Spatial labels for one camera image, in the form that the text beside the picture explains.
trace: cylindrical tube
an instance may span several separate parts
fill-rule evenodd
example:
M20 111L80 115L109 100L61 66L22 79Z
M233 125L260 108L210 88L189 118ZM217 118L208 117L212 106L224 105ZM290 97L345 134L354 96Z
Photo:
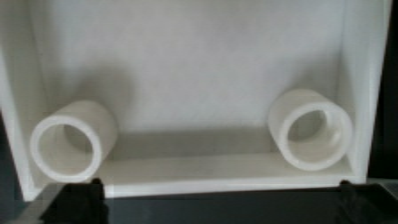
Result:
M87 148L73 145L66 127L84 134ZM82 182L96 174L118 140L118 125L111 112L93 101L71 103L39 122L31 152L38 167L59 182Z
M324 122L315 135L302 141L290 139L290 129L299 118L320 112ZM283 94L269 114L270 133L290 164L315 171L331 167L347 153L354 127L349 114L333 101L308 89Z

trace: white plastic ring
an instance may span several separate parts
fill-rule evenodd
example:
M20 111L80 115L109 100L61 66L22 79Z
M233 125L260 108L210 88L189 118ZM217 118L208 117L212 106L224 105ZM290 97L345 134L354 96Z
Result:
M71 144L66 126L82 132L91 151L79 149ZM32 158L54 180L82 182L93 177L116 139L116 121L103 106L93 101L71 103L39 122L31 138Z
M299 118L320 112L324 124L302 141L290 139L290 129ZM342 160L352 143L354 127L349 114L333 101L308 89L297 89L279 97L269 114L270 133L290 164L315 171Z

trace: white container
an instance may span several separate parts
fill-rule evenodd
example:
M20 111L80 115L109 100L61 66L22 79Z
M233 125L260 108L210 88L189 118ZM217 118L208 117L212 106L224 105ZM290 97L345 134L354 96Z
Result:
M2 1L0 105L25 200L52 181L32 130L84 99L119 124L96 175L107 197L363 183L389 8L391 0ZM288 164L267 125L294 88L354 122L349 154L311 172Z

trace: tube opening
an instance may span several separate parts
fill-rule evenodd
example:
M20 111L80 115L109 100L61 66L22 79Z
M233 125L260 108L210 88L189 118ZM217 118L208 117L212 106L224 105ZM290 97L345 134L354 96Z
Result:
M326 113L317 110L304 114L290 128L288 140L304 142L313 138L326 125Z
M71 125L54 125L39 140L39 156L48 169L77 175L93 162L93 145L84 132Z

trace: plastic tray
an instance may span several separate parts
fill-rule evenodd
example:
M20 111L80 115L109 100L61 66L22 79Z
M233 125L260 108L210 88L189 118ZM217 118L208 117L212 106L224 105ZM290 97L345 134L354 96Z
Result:
M107 106L121 128L96 175L107 197L365 182L389 8L389 0L2 1L0 103L25 200L52 182L32 129L79 99ZM349 155L317 172L286 163L269 133L270 104L294 88L354 121Z

